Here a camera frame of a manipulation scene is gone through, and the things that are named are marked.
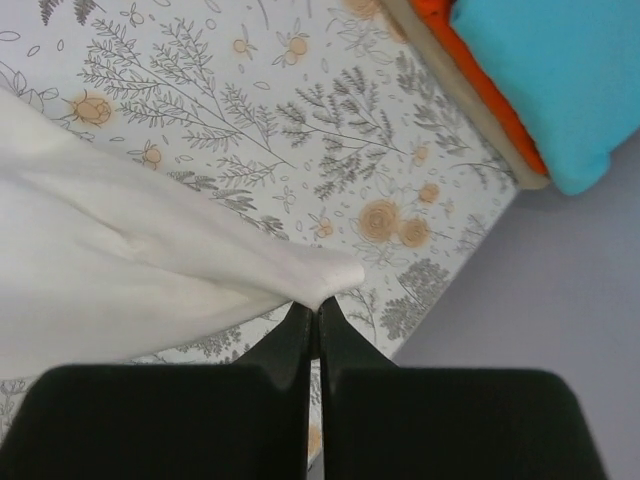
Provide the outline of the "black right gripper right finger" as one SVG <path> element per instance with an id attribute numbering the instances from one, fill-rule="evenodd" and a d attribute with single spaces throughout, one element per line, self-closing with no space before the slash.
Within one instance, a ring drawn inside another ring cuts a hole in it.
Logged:
<path id="1" fill-rule="evenodd" d="M 531 369 L 403 368 L 318 313 L 329 479 L 602 479 L 578 399 Z"/>

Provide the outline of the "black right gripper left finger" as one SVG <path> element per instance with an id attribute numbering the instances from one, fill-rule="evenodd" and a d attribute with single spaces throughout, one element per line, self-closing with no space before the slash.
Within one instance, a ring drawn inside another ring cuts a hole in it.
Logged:
<path id="1" fill-rule="evenodd" d="M 67 365 L 31 387 L 5 479 L 302 479 L 312 312 L 222 365 Z"/>

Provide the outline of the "white t shirt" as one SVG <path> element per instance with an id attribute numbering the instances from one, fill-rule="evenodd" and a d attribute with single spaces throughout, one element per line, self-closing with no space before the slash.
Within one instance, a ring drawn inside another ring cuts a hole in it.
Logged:
<path id="1" fill-rule="evenodd" d="M 349 254 L 274 238 L 1 96 L 1 375 L 128 360 L 360 286 Z"/>

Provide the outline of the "folded beige t shirt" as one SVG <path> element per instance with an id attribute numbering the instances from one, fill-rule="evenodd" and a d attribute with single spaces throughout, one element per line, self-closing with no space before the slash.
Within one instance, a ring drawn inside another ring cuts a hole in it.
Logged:
<path id="1" fill-rule="evenodd" d="M 520 186 L 536 190 L 550 184 L 546 174 L 536 173 L 517 151 L 504 128 L 464 77 L 453 57 L 419 18 L 409 1 L 382 1 L 390 16 L 407 35 L 409 42 L 420 54 L 444 91 L 456 102 L 479 134 L 506 161 Z"/>

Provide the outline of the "folded blue t shirt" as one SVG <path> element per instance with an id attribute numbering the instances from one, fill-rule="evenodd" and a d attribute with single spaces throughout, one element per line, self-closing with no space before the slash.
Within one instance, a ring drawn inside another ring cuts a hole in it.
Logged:
<path id="1" fill-rule="evenodd" d="M 458 1 L 450 24 L 556 187 L 596 184 L 639 128 L 638 1 Z"/>

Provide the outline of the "folded orange t shirt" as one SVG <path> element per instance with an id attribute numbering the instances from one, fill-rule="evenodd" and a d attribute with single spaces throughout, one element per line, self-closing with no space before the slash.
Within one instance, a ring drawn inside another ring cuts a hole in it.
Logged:
<path id="1" fill-rule="evenodd" d="M 518 115 L 452 28 L 454 1 L 410 1 L 410 4 L 444 51 L 452 58 L 459 72 L 470 84 L 473 93 L 488 109 L 490 119 L 497 124 L 497 132 L 506 139 L 507 145 L 515 148 L 517 154 L 533 172 L 547 175 L 548 170 L 538 153 L 535 142 Z"/>

